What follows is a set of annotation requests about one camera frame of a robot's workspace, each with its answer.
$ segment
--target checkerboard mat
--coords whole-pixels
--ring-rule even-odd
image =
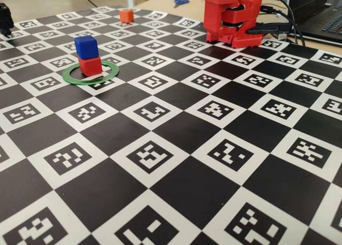
[[[0,244],[342,244],[342,56],[134,14],[0,37]],[[84,35],[118,77],[62,79]]]

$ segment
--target blue scissors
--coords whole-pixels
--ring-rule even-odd
[[[174,6],[174,8],[176,8],[176,7],[178,7],[178,6],[180,6],[180,5],[183,5],[183,4],[185,4],[185,3],[189,3],[190,1],[188,1],[188,0],[175,0],[175,6]]]

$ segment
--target black square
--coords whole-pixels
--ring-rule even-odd
[[[123,110],[148,96],[150,96],[150,94],[145,91],[125,83],[105,91],[96,97],[117,110]]]
[[[276,233],[269,235],[271,226],[276,228]],[[249,203],[245,203],[224,230],[244,245],[251,244],[247,240],[247,235],[251,230],[263,238],[267,237],[267,244],[277,245],[286,227]]]
[[[198,72],[197,68],[177,61],[158,69],[158,73],[164,74],[177,81],[181,81],[196,72]]]
[[[41,112],[37,110],[32,104],[26,104],[15,109],[4,112],[3,115],[12,123],[16,124],[21,121],[27,120],[33,116],[40,114]]]
[[[230,108],[216,101],[210,101],[207,104],[200,107],[199,109],[197,109],[197,111],[204,113],[210,117],[213,117],[217,120],[223,119],[233,110],[233,108]]]
[[[298,138],[287,151],[294,157],[323,168],[331,151],[304,139]]]
[[[285,65],[280,65],[276,64],[275,62],[271,61],[263,61],[257,66],[253,68],[253,70],[256,70],[259,73],[265,73],[267,75],[281,78],[281,79],[286,79],[290,74],[292,74],[296,69],[285,66]]]
[[[241,51],[241,53],[250,54],[251,56],[267,59],[273,56],[277,52],[271,49],[265,49],[259,46],[255,46],[252,48],[244,49]]]
[[[316,62],[309,60],[300,67],[301,70],[306,70],[307,72],[319,74],[328,78],[336,78],[337,75],[342,72],[342,68],[323,64],[321,62]]]
[[[202,51],[199,51],[200,54],[205,54],[206,56],[209,57],[214,57],[214,58],[218,58],[220,60],[236,53],[235,51],[231,51],[228,49],[223,49],[220,48],[218,46],[210,46],[206,49],[203,49]]]
[[[291,105],[287,105],[275,99],[270,99],[264,106],[261,107],[261,110],[285,120],[287,120],[296,109],[297,108]]]
[[[283,81],[275,87],[270,94],[305,107],[310,107],[322,93],[313,89],[305,88],[301,85]]]
[[[336,118],[309,109],[294,129],[342,148],[342,125]]]
[[[169,109],[164,108],[163,106],[157,104],[156,102],[149,102],[147,105],[144,105],[136,110],[133,111],[140,117],[153,122],[164,115],[170,112]]]
[[[253,153],[224,139],[208,155],[231,169],[238,171],[253,156]]]
[[[115,54],[120,56],[120,57],[123,57],[127,60],[133,61],[133,60],[136,60],[138,58],[147,56],[147,55],[151,54],[151,52],[144,50],[144,49],[137,48],[137,47],[133,47],[133,48],[121,50]]]
[[[156,223],[157,229],[150,229]],[[132,244],[125,233],[130,230],[140,241],[149,240],[150,244],[167,245],[179,232],[150,206],[146,206],[129,222],[115,232],[123,244]]]
[[[127,155],[127,158],[150,174],[163,165],[172,156],[173,154],[168,152],[166,149],[160,147],[152,141],[149,141],[134,152]]]
[[[56,192],[92,232],[145,189],[113,160],[107,159]]]
[[[219,130],[220,128],[209,122],[189,113],[181,112],[154,129],[154,132],[187,153],[193,153]]]
[[[228,62],[223,62],[223,61],[220,61],[214,65],[211,65],[205,70],[210,73],[228,78],[230,80],[234,80],[235,78],[241,76],[246,71],[248,71],[248,69],[246,68],[243,68],[237,65],[232,65]]]
[[[233,104],[242,106],[246,109],[251,107],[258,101],[265,93],[248,86],[241,85],[237,82],[229,82],[222,88],[213,93],[213,96],[222,98]]]
[[[172,46],[171,48],[159,51],[158,54],[175,60],[179,60],[193,54],[193,52],[178,48],[176,46]]]
[[[0,186],[0,193],[6,194],[0,197],[0,222],[52,190],[28,160],[2,171],[0,182],[6,184]]]
[[[268,152],[271,152],[290,131],[290,128],[249,110],[224,129]]]
[[[202,229],[238,188],[237,184],[190,156],[151,189]]]
[[[322,178],[269,155],[244,187],[309,225],[329,185]]]
[[[32,95],[20,85],[0,90],[0,109],[30,99]]]
[[[104,153],[112,155],[147,132],[145,127],[117,113],[83,130],[81,134]]]
[[[42,94],[37,98],[51,110],[57,112],[89,97],[91,95],[78,86],[68,85]]]
[[[177,83],[170,88],[160,91],[155,94],[155,96],[182,110],[185,110],[194,103],[205,98],[207,94],[183,83]]]

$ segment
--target table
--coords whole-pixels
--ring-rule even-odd
[[[263,4],[279,4],[279,2],[273,0],[263,0],[262,2]],[[174,8],[174,0],[149,0],[140,5],[137,5],[136,7],[147,10],[162,11],[175,15],[183,15],[185,17],[203,22],[204,3],[205,2],[203,0],[190,0],[189,4],[184,4],[182,6]],[[273,17],[272,15],[261,15],[258,17],[258,22],[279,22],[279,19]],[[306,39],[305,41],[308,47],[341,54],[341,46],[317,42],[310,39]]]

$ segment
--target white square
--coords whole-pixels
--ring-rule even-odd
[[[332,225],[337,210],[342,202],[342,188],[330,184],[325,196],[310,223],[310,228],[322,236],[341,244],[342,232]]]
[[[150,206],[157,214],[178,230],[178,233],[173,237],[168,245],[190,244],[200,233],[200,229],[192,222],[187,220],[183,215],[177,212],[153,192],[146,190],[105,224],[97,228],[92,233],[93,236],[100,244],[124,245],[124,243],[115,235],[115,232],[147,206]],[[143,243],[141,243],[142,241],[140,240],[139,242],[140,243],[132,244],[153,244],[146,238]]]
[[[15,110],[11,113],[10,117],[14,123],[12,123],[6,115],[9,111]],[[19,102],[15,105],[11,105],[5,108],[0,109],[0,127],[5,132],[10,132],[11,130],[17,129],[34,121],[40,120],[50,114],[53,111],[47,108],[45,104],[40,102],[37,98],[30,98],[28,100]]]
[[[104,33],[103,35],[113,38],[113,39],[122,39],[122,38],[128,38],[133,35],[136,35],[136,33],[133,33],[132,31],[128,31],[128,30],[115,30],[109,33]]]
[[[46,31],[42,31],[40,33],[34,33],[33,34],[33,36],[36,36],[37,38],[39,38],[41,40],[57,38],[57,37],[61,37],[64,35],[65,35],[65,33],[62,33],[59,30],[46,30]]]
[[[22,21],[22,22],[16,22],[14,25],[18,29],[21,29],[21,30],[26,30],[29,28],[35,28],[35,27],[43,26],[43,24],[38,22],[36,19],[26,20],[26,21]]]
[[[262,110],[267,103],[274,101],[276,105],[272,105],[271,107],[267,107],[268,110]],[[308,108],[295,104],[291,101],[287,101],[283,98],[276,97],[270,94],[264,95],[260,98],[254,105],[252,105],[249,110],[260,114],[266,118],[269,118],[273,121],[276,121],[280,124],[288,126],[290,128],[294,127],[296,123],[300,120],[300,118],[304,115],[304,113],[308,110]],[[279,112],[279,115],[272,114],[271,112]]]
[[[70,170],[68,170],[67,167],[65,167],[67,171],[63,173],[62,175],[60,175],[49,164],[49,162],[45,159],[45,157],[50,154],[57,153],[59,150],[63,149],[66,146],[69,146],[69,145],[72,146],[73,143],[76,143],[78,146],[80,146],[91,157],[83,161],[82,163],[78,164],[74,168],[71,168]],[[28,160],[36,168],[36,170],[42,175],[42,177],[48,182],[48,184],[53,189],[57,189],[63,184],[69,182],[70,180],[78,177],[79,175],[83,174],[84,172],[91,169],[95,165],[99,164],[101,161],[105,160],[106,158],[108,158],[108,156],[105,153],[103,153],[99,148],[97,148],[90,141],[88,141],[83,135],[81,135],[80,133],[76,133],[40,152],[37,152],[31,155],[30,157],[28,157]]]
[[[207,114],[200,112],[200,109],[207,112]],[[185,111],[223,129],[243,114],[246,109],[210,94]]]
[[[0,74],[0,90],[17,85],[18,83],[12,79],[7,73]]]
[[[188,41],[184,41],[180,44],[177,44],[176,46],[185,50],[192,51],[192,52],[199,52],[203,49],[211,47],[212,45],[209,43],[195,41],[193,39],[190,39]]]
[[[70,112],[72,110],[81,108],[83,106],[86,106],[88,104],[94,104],[96,109],[101,111],[103,110],[104,112],[94,118],[91,118],[88,121],[85,122],[80,122],[79,120],[77,120],[74,116],[72,116],[70,114]],[[64,108],[58,112],[56,112],[56,114],[64,121],[66,121],[70,126],[72,126],[75,130],[77,130],[77,132],[81,132],[82,130],[96,124],[99,123],[100,121],[103,121],[104,119],[114,115],[118,113],[117,110],[115,110],[114,108],[112,108],[111,106],[109,106],[108,104],[102,102],[100,99],[96,98],[96,97],[90,97],[86,100],[83,100],[81,102],[78,102],[77,104],[71,105],[67,108]]]
[[[329,94],[321,94],[310,109],[342,121],[342,99]]]
[[[62,49],[64,52],[68,53],[68,54],[72,54],[76,52],[76,46],[75,46],[75,42],[67,42],[61,45],[57,45],[56,46],[59,49]]]
[[[149,94],[156,94],[166,88],[169,88],[170,86],[173,86],[177,82],[178,81],[169,78],[163,74],[150,72],[138,78],[135,78],[128,83]]]
[[[108,80],[100,84],[88,85],[88,86],[79,85],[79,87],[83,89],[84,91],[88,92],[89,94],[96,96],[98,94],[101,94],[102,92],[108,91],[124,83],[125,82],[123,80],[115,77],[111,80]]]
[[[311,57],[311,60],[314,60],[316,62],[321,62],[327,65],[342,67],[341,55],[326,52],[323,50],[318,50],[318,52],[313,57]]]
[[[200,70],[181,82],[195,89],[211,94],[226,85],[230,80],[207,72],[206,70]]]
[[[0,41],[0,51],[12,49],[14,46],[6,41]]]
[[[68,22],[68,21],[61,21],[61,22],[54,22],[54,23],[49,23],[45,26],[49,27],[50,29],[63,29],[63,28],[67,28],[67,27],[71,27],[74,26],[75,24],[73,24],[72,22]]]
[[[30,92],[34,97],[48,93],[52,90],[66,86],[69,83],[63,80],[62,76],[57,73],[46,74],[29,81],[20,83],[20,85]]]
[[[56,16],[59,19],[62,19],[64,21],[75,20],[75,19],[83,17],[80,14],[77,14],[76,12],[68,12],[68,13],[63,13],[63,14],[56,14]]]
[[[137,26],[137,25],[139,24],[137,24],[136,22],[125,23],[121,21],[110,24],[110,26],[113,26],[117,29],[126,29],[126,28]]]
[[[1,148],[5,154],[0,154],[0,172],[25,159],[25,155],[23,155],[21,150],[7,134],[0,136],[0,149]]]
[[[3,39],[4,41],[10,41],[11,39],[23,38],[23,37],[26,37],[28,35],[30,35],[30,33],[28,33],[27,31],[16,30],[16,31],[13,31],[10,35],[7,35],[7,36],[0,34],[0,38]]]
[[[95,28],[99,28],[102,26],[106,26],[107,24],[103,23],[103,22],[99,22],[99,21],[90,21],[90,22],[84,22],[84,23],[80,23],[78,24],[78,26],[84,28],[84,29],[95,29]]]
[[[86,18],[94,20],[94,21],[103,20],[103,19],[107,19],[107,18],[110,18],[110,17],[112,17],[112,16],[109,15],[109,14],[103,14],[103,13],[91,14],[91,15],[86,16]]]
[[[22,67],[27,67],[30,65],[37,64],[38,61],[35,60],[34,58],[24,54],[19,57],[13,57],[10,59],[6,59],[3,61],[0,61],[0,69],[4,72],[10,72],[12,70],[17,70]]]
[[[98,46],[99,49],[107,51],[108,53],[116,53],[121,50],[129,49],[132,45],[123,41],[110,41]]]
[[[135,64],[141,65],[147,69],[157,70],[161,67],[164,67],[164,66],[171,64],[174,61],[175,61],[174,59],[153,53],[153,54],[149,54],[147,56],[138,58],[138,59],[134,60],[133,62]]]
[[[183,17],[181,20],[173,23],[172,25],[179,26],[185,29],[190,29],[200,24],[199,21]]]
[[[31,54],[41,50],[50,49],[52,47],[53,45],[49,44],[48,42],[37,41],[23,46],[17,46],[17,49],[19,49],[21,52],[25,54]]]
[[[259,73],[254,70],[246,71],[244,74],[234,79],[234,81],[265,93],[270,92],[283,82],[283,80],[280,78]]]
[[[55,191],[51,191],[50,193],[46,194],[45,196],[39,198],[29,206],[23,208],[16,214],[12,215],[2,223],[0,223],[0,243],[7,244],[4,240],[4,235],[11,230],[15,229],[19,225],[23,224],[30,218],[37,215],[39,218],[39,214],[41,211],[50,212],[56,219],[58,223],[55,223],[54,219],[49,219],[46,217],[45,219],[40,219],[44,221],[47,227],[44,228],[42,226],[42,230],[40,232],[36,231],[32,228],[32,223],[26,225],[24,230],[27,230],[27,234],[32,237],[31,240],[38,240],[44,239],[45,241],[51,240],[54,238],[51,234],[44,236],[45,232],[43,230],[50,230],[54,228],[55,225],[61,225],[63,229],[66,231],[66,235],[61,239],[58,240],[58,244],[78,244],[82,240],[84,240],[87,236],[90,235],[88,229],[82,224],[82,222],[76,217],[74,212],[65,204],[65,202],[58,196]],[[24,240],[24,238],[18,232],[18,236]]]
[[[142,44],[136,45],[136,47],[150,51],[152,53],[156,53],[161,50],[171,48],[172,45],[166,42],[162,42],[162,41],[151,40],[151,41],[147,41]]]
[[[184,37],[184,38],[188,38],[188,39],[194,39],[194,38],[206,35],[206,33],[204,33],[203,31],[192,30],[192,29],[180,30],[174,34]]]
[[[249,157],[249,159],[247,159],[247,161],[236,171],[230,166],[229,163],[225,164],[222,161],[219,161],[209,155],[209,153],[215,151],[216,146],[218,146],[222,142],[227,142],[229,144],[231,149],[230,152],[232,152],[236,148],[235,145],[237,145],[252,153],[252,156]],[[216,157],[219,157],[221,153],[215,152],[214,155]],[[219,131],[210,140],[208,140],[194,153],[192,153],[192,156],[194,156],[200,162],[206,164],[210,168],[214,169],[218,173],[224,175],[225,177],[229,178],[239,185],[242,185],[246,182],[246,180],[259,167],[259,165],[265,160],[268,155],[268,152],[232,135],[231,133],[226,132],[225,130]]]
[[[160,39],[160,38],[170,35],[171,33],[164,31],[164,30],[152,29],[152,30],[144,31],[139,34],[150,39]]]
[[[183,64],[190,65],[198,69],[208,68],[209,66],[214,65],[219,61],[220,60],[217,58],[209,57],[200,53],[194,53],[178,60],[178,62],[182,62]]]
[[[152,20],[159,20],[167,16],[167,13],[165,12],[159,12],[159,11],[153,11],[150,14],[144,15],[143,17],[152,19]]]
[[[275,53],[273,56],[267,59],[268,61],[275,62],[277,64],[293,67],[299,69],[303,64],[305,64],[309,59],[303,57],[293,56],[291,54],[286,54],[283,52]]]
[[[53,72],[58,72],[59,70],[64,70],[70,65],[78,63],[79,60],[72,56],[71,54],[66,54],[61,57],[52,58],[41,62],[42,65],[48,67]]]
[[[297,144],[297,141],[300,141],[300,144],[295,148],[292,148]],[[318,153],[315,150],[318,146],[326,149],[327,153],[330,151],[331,154],[328,156]],[[283,140],[276,146],[276,148],[273,149],[272,154],[329,182],[333,181],[342,163],[341,148],[328,144],[295,129],[291,129],[290,132],[287,133]],[[311,162],[303,160],[303,157],[305,156],[311,158]],[[316,161],[322,162],[324,160],[326,160],[326,162],[323,167],[319,167],[319,165],[314,164]]]
[[[224,229],[240,212],[246,203],[257,208],[268,217],[286,227],[286,231],[281,237],[278,245],[300,244],[302,242],[308,230],[308,226],[283,212],[276,206],[265,201],[264,199],[258,197],[254,193],[248,191],[244,187],[240,187],[240,189],[232,196],[232,198],[230,198],[223,208],[206,225],[206,227],[203,229],[203,232],[219,245],[240,244],[238,240],[236,240]]]
[[[95,36],[101,35],[101,33],[98,33],[97,31],[94,31],[94,30],[81,30],[81,31],[77,31],[75,33],[69,34],[69,36],[73,38],[89,36],[89,35],[95,37]]]
[[[163,150],[165,150],[165,152],[163,151],[163,153],[158,153],[158,151],[153,151],[153,144],[161,147]],[[151,153],[143,148],[148,146]],[[139,148],[141,151],[134,156],[141,158],[139,162],[142,164],[142,166],[152,170],[150,173],[146,172],[143,168],[130,159],[130,155],[134,154],[134,151],[138,150]],[[149,155],[153,155],[153,157],[156,157],[156,159],[146,160]],[[150,188],[170,171],[172,171],[176,166],[178,166],[182,161],[184,161],[188,156],[188,153],[182,151],[177,146],[171,144],[159,135],[149,132],[125,148],[114,153],[111,158],[147,188]]]
[[[278,41],[276,39],[263,39],[261,41],[260,47],[264,48],[264,49],[272,49],[275,51],[282,51],[288,45],[289,45],[289,43],[285,42],[285,41]]]
[[[249,54],[237,52],[224,58],[222,61],[228,62],[233,65],[241,66],[243,68],[252,69],[258,64],[264,62],[264,59],[255,56],[250,56]]]
[[[148,109],[146,110],[147,107],[144,107],[147,105],[151,105],[151,107],[155,108],[153,109],[154,112]],[[142,115],[146,116],[146,118],[140,116],[134,111],[140,112]],[[180,112],[182,112],[182,110],[154,96],[150,96],[121,111],[121,113],[149,130],[153,130],[162,125],[178,115]]]
[[[295,70],[285,80],[309,89],[317,90],[319,92],[324,92],[333,82],[332,78],[300,69]]]
[[[169,23],[152,20],[141,24],[142,26],[149,27],[151,29],[159,29],[161,27],[169,26]]]
[[[92,10],[97,12],[97,13],[107,13],[107,12],[113,11],[115,9],[112,7],[109,7],[109,6],[99,6],[99,7],[93,8]]]

